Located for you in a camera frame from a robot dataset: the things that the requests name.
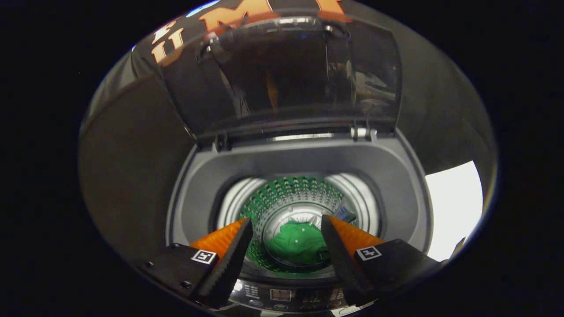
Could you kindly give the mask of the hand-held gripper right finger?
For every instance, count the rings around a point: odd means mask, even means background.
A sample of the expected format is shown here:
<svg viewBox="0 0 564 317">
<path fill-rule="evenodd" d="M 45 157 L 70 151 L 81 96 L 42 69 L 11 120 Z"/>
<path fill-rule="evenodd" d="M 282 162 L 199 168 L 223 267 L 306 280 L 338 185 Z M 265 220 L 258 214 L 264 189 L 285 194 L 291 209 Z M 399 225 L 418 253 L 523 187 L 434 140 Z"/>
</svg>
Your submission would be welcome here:
<svg viewBox="0 0 564 317">
<path fill-rule="evenodd" d="M 349 305 L 394 299 L 441 268 L 404 240 L 384 241 L 331 215 L 322 216 L 321 232 Z"/>
</svg>

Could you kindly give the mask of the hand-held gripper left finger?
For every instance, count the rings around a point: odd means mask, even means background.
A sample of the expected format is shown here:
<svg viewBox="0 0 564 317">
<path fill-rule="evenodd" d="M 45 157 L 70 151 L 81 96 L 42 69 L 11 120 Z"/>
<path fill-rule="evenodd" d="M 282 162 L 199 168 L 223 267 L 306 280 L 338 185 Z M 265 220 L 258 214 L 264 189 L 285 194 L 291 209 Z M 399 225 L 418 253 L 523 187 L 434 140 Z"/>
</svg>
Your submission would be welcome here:
<svg viewBox="0 0 564 317">
<path fill-rule="evenodd" d="M 164 247 L 139 261 L 139 273 L 183 300 L 219 309 L 228 302 L 252 236 L 252 220 L 243 218 L 189 246 Z"/>
</svg>

